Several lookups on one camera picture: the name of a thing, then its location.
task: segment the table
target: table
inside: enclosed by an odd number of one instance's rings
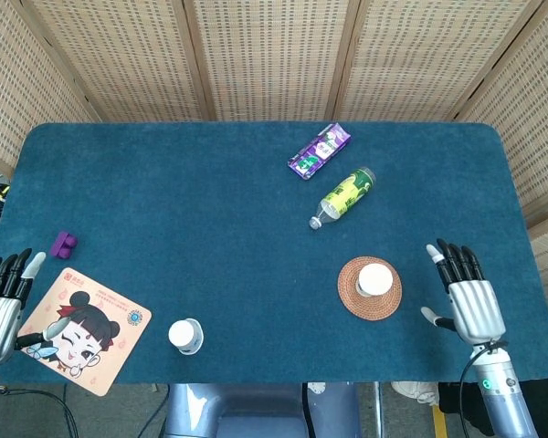
[[[425,252],[470,245],[494,285],[523,380],[548,377],[548,308],[494,129],[470,123],[345,122],[353,139],[309,181],[286,161],[324,122],[45,124],[27,137],[0,224],[0,255],[79,238],[49,257],[28,309],[71,266],[149,308],[117,382],[456,381],[470,349],[431,327],[450,316]],[[318,201],[358,166],[377,185],[313,232]],[[339,271],[378,256],[398,271],[396,313],[369,322],[338,297]],[[167,339],[197,318],[203,348]],[[5,383],[63,378],[26,355]]]

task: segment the purple snack package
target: purple snack package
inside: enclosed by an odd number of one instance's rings
[[[289,160],[289,167],[303,180],[308,180],[350,139],[351,135],[339,123],[331,123]]]

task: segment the green bottle label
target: green bottle label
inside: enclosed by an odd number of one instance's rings
[[[335,207],[340,215],[345,214],[357,201],[374,186],[372,175],[362,169],[357,169],[341,184],[333,189],[325,200]]]

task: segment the round coaster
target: round coaster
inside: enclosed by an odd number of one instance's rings
[[[364,297],[357,292],[359,272],[370,263],[386,266],[394,278],[392,287],[383,295]],[[402,283],[395,269],[381,258],[357,257],[348,262],[339,273],[339,297],[347,309],[359,318],[377,321],[392,315],[402,299]]]

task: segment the black cable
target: black cable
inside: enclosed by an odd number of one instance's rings
[[[165,429],[166,429],[166,418],[164,418],[163,427],[161,427],[161,431],[158,432],[158,438],[164,438],[164,430]]]
[[[67,383],[63,385],[63,402],[67,404]],[[67,411],[65,411],[65,423],[67,424],[69,435],[71,435],[71,421],[67,415]]]
[[[465,365],[465,369],[460,375],[460,386],[458,388],[458,413],[460,415],[460,424],[463,426],[463,433],[465,434],[465,438],[469,437],[469,431],[467,430],[467,425],[465,424],[465,415],[463,414],[463,384],[465,383],[465,376],[467,375],[467,371],[469,371],[469,368],[473,366],[475,361],[483,356],[485,353],[492,352],[495,349],[500,349],[502,347],[505,347],[508,345],[508,343],[504,340],[499,340],[497,342],[493,342],[487,346],[484,346],[484,348],[477,353],[475,356],[473,356],[469,362],[467,362],[467,365]]]
[[[311,407],[309,406],[309,384],[302,383],[302,413],[304,414],[304,421],[307,423],[307,429],[309,430],[309,438],[317,438],[314,432],[314,424],[312,423]]]
[[[148,428],[148,426],[150,426],[150,423],[153,422],[154,420],[154,417],[156,417],[156,415],[158,415],[158,412],[161,411],[161,409],[163,408],[164,404],[166,403],[166,401],[168,400],[168,394],[171,393],[171,385],[166,385],[166,394],[164,395],[164,398],[163,398],[163,401],[161,401],[161,404],[158,405],[158,408],[156,408],[156,411],[154,411],[154,413],[150,416],[150,418],[146,421],[146,423],[144,424],[144,427],[142,427],[142,429],[140,430],[140,433],[138,433],[138,438],[142,438],[142,434],[146,431],[146,429]]]
[[[39,395],[44,395],[45,397],[48,397],[49,399],[55,400],[57,403],[63,406],[63,409],[65,409],[65,414],[69,418],[69,422],[71,424],[71,428],[69,429],[69,436],[71,438],[79,438],[79,432],[77,430],[77,424],[75,423],[75,418],[73,417],[73,413],[71,412],[67,404],[64,403],[57,395],[48,391],[25,390],[25,389],[5,390],[4,392],[2,392],[2,394],[3,395],[39,394]]]

